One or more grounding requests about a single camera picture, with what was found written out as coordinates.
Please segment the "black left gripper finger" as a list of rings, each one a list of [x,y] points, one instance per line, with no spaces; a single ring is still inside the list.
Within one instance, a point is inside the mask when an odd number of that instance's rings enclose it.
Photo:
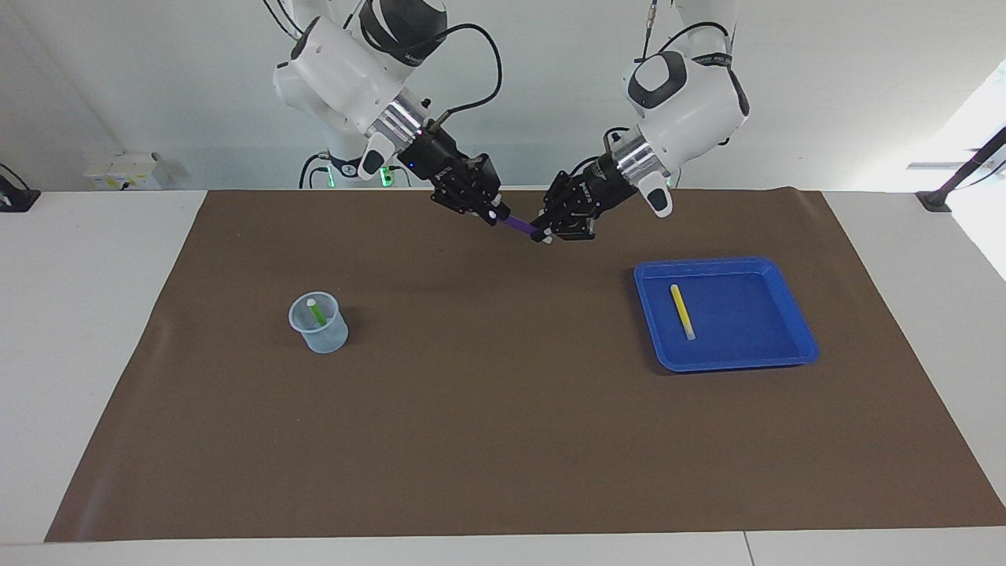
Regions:
[[[558,215],[558,237],[563,241],[592,241],[596,221],[597,210],[593,208],[563,211]]]
[[[549,189],[544,193],[542,208],[533,221],[532,241],[558,239],[558,215],[568,209],[576,209],[579,203],[578,184],[565,171],[557,172]]]

